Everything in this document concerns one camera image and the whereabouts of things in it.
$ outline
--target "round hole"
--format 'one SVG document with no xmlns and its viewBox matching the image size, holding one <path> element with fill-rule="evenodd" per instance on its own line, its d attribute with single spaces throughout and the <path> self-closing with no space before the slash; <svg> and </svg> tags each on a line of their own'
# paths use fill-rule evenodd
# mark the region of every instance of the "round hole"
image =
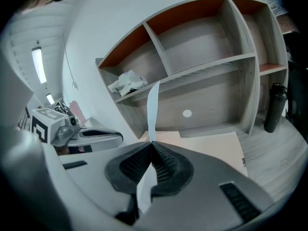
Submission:
<svg viewBox="0 0 308 231">
<path fill-rule="evenodd" d="M 184 117 L 191 117 L 192 116 L 192 112 L 190 110 L 184 110 L 183 116 Z"/>
</svg>

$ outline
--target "wooden floor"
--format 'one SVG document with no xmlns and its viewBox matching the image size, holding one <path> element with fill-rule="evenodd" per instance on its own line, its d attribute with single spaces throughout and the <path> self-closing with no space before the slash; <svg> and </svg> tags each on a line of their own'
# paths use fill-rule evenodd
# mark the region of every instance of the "wooden floor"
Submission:
<svg viewBox="0 0 308 231">
<path fill-rule="evenodd" d="M 265 115 L 258 114 L 251 135 L 237 133 L 249 178 L 274 201 L 293 192 L 308 162 L 308 146 L 284 117 L 274 133 L 264 128 Z"/>
</svg>

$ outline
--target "paper strip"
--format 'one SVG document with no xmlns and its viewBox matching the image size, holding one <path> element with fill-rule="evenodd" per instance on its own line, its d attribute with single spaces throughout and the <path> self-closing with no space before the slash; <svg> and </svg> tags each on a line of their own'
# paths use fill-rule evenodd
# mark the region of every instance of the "paper strip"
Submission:
<svg viewBox="0 0 308 231">
<path fill-rule="evenodd" d="M 159 83 L 160 81 L 158 81 L 152 87 L 148 95 L 147 112 L 148 112 L 148 130 L 149 130 L 150 142 L 156 141 L 155 125 L 156 125 L 157 108 L 158 108 Z"/>
</svg>

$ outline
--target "ceiling light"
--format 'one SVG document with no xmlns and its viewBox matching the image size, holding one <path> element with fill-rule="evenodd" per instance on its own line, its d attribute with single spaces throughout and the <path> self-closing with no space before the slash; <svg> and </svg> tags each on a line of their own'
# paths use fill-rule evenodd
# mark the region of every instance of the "ceiling light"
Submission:
<svg viewBox="0 0 308 231">
<path fill-rule="evenodd" d="M 54 100 L 53 100 L 53 98 L 52 98 L 50 93 L 46 95 L 46 98 L 48 99 L 50 104 L 54 104 Z"/>
<path fill-rule="evenodd" d="M 35 69 L 37 71 L 37 75 L 39 78 L 39 81 L 42 83 L 46 82 L 46 76 L 44 72 L 44 66 L 43 66 L 43 59 L 42 59 L 42 48 L 37 47 L 32 49 L 32 57 Z"/>
</svg>

